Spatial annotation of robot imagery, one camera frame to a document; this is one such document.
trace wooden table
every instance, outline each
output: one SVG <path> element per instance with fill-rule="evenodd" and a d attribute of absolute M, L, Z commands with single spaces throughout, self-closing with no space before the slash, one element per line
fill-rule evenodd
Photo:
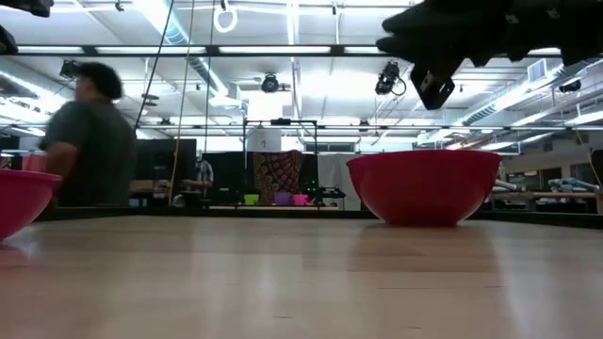
<path fill-rule="evenodd" d="M 99 218 L 0 250 L 0 338 L 600 338 L 603 234 Z"/>

